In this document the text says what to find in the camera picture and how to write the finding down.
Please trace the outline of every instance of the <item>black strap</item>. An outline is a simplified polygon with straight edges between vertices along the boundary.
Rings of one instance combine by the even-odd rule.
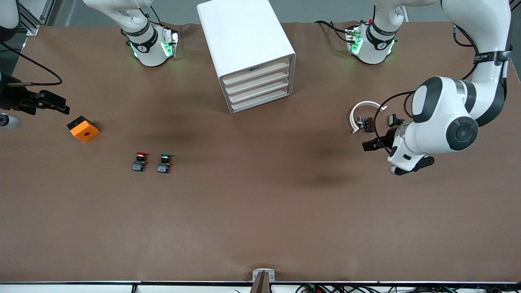
[[[512,51],[495,51],[476,54],[474,57],[474,64],[482,62],[494,61],[496,65],[501,65],[502,62],[510,60]]]
[[[379,50],[379,51],[385,50],[392,43],[392,41],[394,40],[394,38],[390,38],[390,39],[388,39],[386,41],[381,40],[381,39],[375,37],[373,35],[373,33],[371,33],[371,29],[370,28],[371,28],[371,26],[368,26],[367,30],[366,30],[367,40],[371,44],[373,44],[373,46],[375,46],[376,50]]]
[[[123,31],[127,36],[140,36],[144,33],[146,33],[146,31],[148,30],[148,28],[150,27],[150,20],[147,20],[146,21],[146,25],[144,28],[142,28],[140,31],[137,31],[137,32],[128,32],[128,31]]]
[[[141,52],[141,53],[148,53],[150,51],[150,48],[157,42],[157,37],[158,37],[157,30],[154,29],[154,34],[152,35],[150,40],[148,40],[148,41],[146,41],[144,43],[141,43],[141,44],[134,43],[134,42],[130,42],[130,43],[139,52]]]
[[[371,25],[370,25],[370,26],[373,27],[373,29],[374,29],[377,33],[379,33],[379,34],[381,34],[381,35],[386,35],[386,36],[394,36],[394,35],[398,32],[398,30],[399,30],[399,29],[397,29],[397,30],[395,30],[395,31],[384,31],[384,30],[380,29],[379,27],[377,27],[374,21],[371,22]]]

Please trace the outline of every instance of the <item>green led light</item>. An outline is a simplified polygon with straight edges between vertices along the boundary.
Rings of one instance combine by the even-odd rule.
[[[165,55],[167,57],[172,56],[172,46],[170,46],[169,44],[165,44],[163,42],[161,42],[161,45],[162,45],[163,51],[165,51]]]
[[[362,47],[362,45],[364,44],[363,42],[363,39],[362,38],[358,38],[358,40],[356,40],[356,42],[353,44],[353,54],[358,54],[360,52],[360,47]]]
[[[389,45],[389,50],[387,51],[387,55],[391,54],[392,45],[394,45],[394,40],[393,40],[393,41],[391,42],[391,44]]]
[[[134,46],[132,45],[132,43],[130,43],[130,47],[132,48],[132,51],[134,52],[134,56],[136,58],[138,58],[138,54],[135,52],[135,49],[134,49]]]

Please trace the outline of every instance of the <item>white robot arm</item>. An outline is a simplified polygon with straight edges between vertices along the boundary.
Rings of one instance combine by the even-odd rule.
[[[20,25],[18,1],[0,0],[0,42],[10,40]]]
[[[350,54],[367,64],[378,64],[391,53],[394,37],[404,21],[401,6],[428,6],[436,0],[372,0],[375,14],[346,33]]]
[[[413,122],[391,128],[385,137],[365,142],[364,150],[390,147],[391,173],[403,175],[429,166],[429,154],[462,151],[479,129],[495,119],[506,98],[510,59],[511,12],[508,0],[446,0],[447,17],[477,50],[472,82],[432,77],[414,92]]]
[[[145,66],[159,66],[175,57],[177,31],[150,22],[140,9],[150,7],[152,0],[83,0],[87,6],[110,17],[129,38],[134,56]]]

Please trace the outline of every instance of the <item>metal frame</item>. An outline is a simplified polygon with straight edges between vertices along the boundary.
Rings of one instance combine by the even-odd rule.
[[[45,6],[42,11],[42,15],[40,15],[40,22],[43,25],[47,25],[49,21],[49,16],[51,14],[52,9],[54,8],[54,4],[56,3],[56,0],[47,0],[45,3]]]
[[[27,35],[37,35],[40,28],[40,21],[29,12],[25,6],[20,4],[20,23],[27,29]]]

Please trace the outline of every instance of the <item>wire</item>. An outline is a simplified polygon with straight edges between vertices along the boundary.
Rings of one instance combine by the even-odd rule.
[[[468,33],[465,30],[463,30],[462,28],[460,28],[457,25],[454,25],[454,26],[467,38],[467,40],[470,42],[470,44],[474,48],[474,53],[477,55],[479,52],[478,52],[478,47],[476,46],[476,43],[474,42],[474,40],[468,35]],[[474,72],[474,70],[476,70],[477,66],[478,66],[478,64],[474,63],[472,69],[462,79],[467,79]]]
[[[457,40],[456,33],[457,33],[457,28],[455,27],[455,28],[454,28],[454,32],[452,33],[452,35],[453,35],[453,37],[454,37],[454,41],[456,42],[456,44],[460,45],[461,47],[472,47],[472,44],[463,44],[463,43],[460,43],[460,42]]]
[[[398,94],[396,96],[403,95],[403,94],[410,94],[410,93],[411,92],[404,92],[404,93]],[[388,102],[390,99],[393,99],[393,97],[384,101],[383,104]],[[299,291],[304,287],[306,289],[302,290],[300,293],[315,293],[317,291],[317,289],[319,289],[322,292],[327,292],[327,293],[334,292],[334,291],[329,290],[329,288],[327,286],[333,287],[339,293],[351,293],[355,290],[358,290],[359,292],[364,292],[364,293],[366,293],[366,291],[368,291],[370,293],[391,293],[391,292],[398,293],[398,288],[395,286],[391,287],[389,290],[386,290],[386,291],[379,291],[378,289],[368,287],[368,286],[381,286],[381,285],[357,284],[357,283],[352,283],[352,284],[346,285],[347,288],[352,288],[350,290],[347,290],[344,285],[338,285],[338,284],[330,284],[330,285],[312,284],[312,283],[303,284],[297,288],[295,293],[299,293]],[[516,291],[516,289],[514,287],[509,286],[509,285],[504,285],[504,286],[505,286],[504,289],[502,289],[500,287],[486,286],[486,285],[482,285],[482,284],[463,284],[459,287],[449,287],[445,284],[435,284],[434,283],[434,284],[428,284],[428,285],[426,284],[423,286],[419,286],[419,287],[414,288],[413,290],[405,291],[404,293],[454,293],[454,292],[457,293],[457,291],[462,288],[484,289],[487,293],[501,293],[501,292],[512,292],[513,293],[514,291],[516,293],[518,293],[518,291]]]
[[[383,149],[388,153],[390,154],[391,151],[389,151],[388,147],[386,145],[384,145],[380,139],[380,135],[378,134],[378,127],[376,125],[376,117],[378,117],[378,113],[380,112],[380,110],[382,109],[382,107],[387,104],[390,100],[394,99],[395,97],[399,97],[399,96],[402,96],[402,95],[406,95],[406,94],[411,94],[411,93],[414,93],[414,91],[408,91],[408,92],[403,92],[403,93],[399,93],[399,94],[396,94],[390,98],[388,98],[387,100],[385,100],[381,105],[380,107],[378,107],[378,109],[376,110],[376,114],[375,114],[375,134],[376,134],[376,139],[378,140],[378,142],[383,146]]]
[[[1,50],[0,53],[3,53],[3,52],[10,52],[11,50],[7,49],[7,50]]]
[[[156,10],[152,6],[150,6],[150,9],[152,9],[152,12],[156,15],[157,22],[161,22],[161,20],[159,19],[159,16],[157,16]]]
[[[501,73],[500,73],[500,84],[503,86],[503,96],[506,100],[506,93],[507,93],[507,89],[506,89],[506,77],[503,77],[503,70],[505,69],[505,62],[506,61],[503,61],[503,63],[501,64]]]
[[[339,29],[339,28],[336,28],[334,25],[333,25],[333,22],[325,22],[323,20],[317,20],[315,21],[315,23],[322,23],[324,25],[327,25],[330,29],[332,30],[336,30],[338,32],[344,32],[345,33],[345,30],[342,30],[342,29]]]
[[[408,95],[405,97],[405,100],[403,101],[403,111],[405,112],[405,114],[406,114],[410,119],[413,119],[413,115],[411,115],[411,114],[409,113],[409,110],[407,110],[407,101],[409,100],[409,97],[410,97],[411,95],[413,95],[414,92],[408,94]]]
[[[47,67],[41,65],[40,63],[34,61],[33,59],[31,59],[31,58],[29,58],[29,57],[23,55],[21,52],[16,51],[15,49],[9,47],[9,46],[6,45],[5,43],[2,42],[2,43],[0,43],[0,44],[1,44],[2,46],[4,46],[4,47],[8,48],[11,52],[17,54],[18,56],[23,57],[24,59],[29,60],[30,62],[33,62],[34,64],[38,65],[39,67],[45,69],[47,72],[49,72],[50,74],[54,75],[54,76],[58,79],[58,82],[29,82],[29,84],[30,84],[31,86],[57,86],[57,85],[63,83],[63,79],[61,79],[61,77],[60,77],[58,74],[54,73],[54,71],[52,71],[52,70],[50,70],[49,68],[47,68]]]
[[[146,17],[146,18],[150,17],[150,14],[145,13],[141,8],[138,8],[138,9],[139,9],[139,11],[141,11],[141,13],[143,14],[144,17]]]
[[[344,39],[344,38],[339,34],[339,32],[345,33],[345,30],[347,30],[347,29],[351,29],[351,28],[353,28],[354,26],[350,26],[350,27],[348,27],[348,28],[342,30],[342,29],[339,29],[339,28],[335,27],[332,21],[330,21],[329,23],[327,23],[327,22],[325,22],[325,21],[323,21],[323,20],[317,20],[317,21],[315,21],[315,23],[322,23],[322,24],[324,24],[324,25],[327,25],[330,29],[332,29],[332,30],[335,32],[335,34],[337,34],[337,36],[338,36],[342,41],[344,41],[344,42],[346,42],[346,43],[350,43],[350,44],[354,44],[354,43],[355,43],[354,41]]]

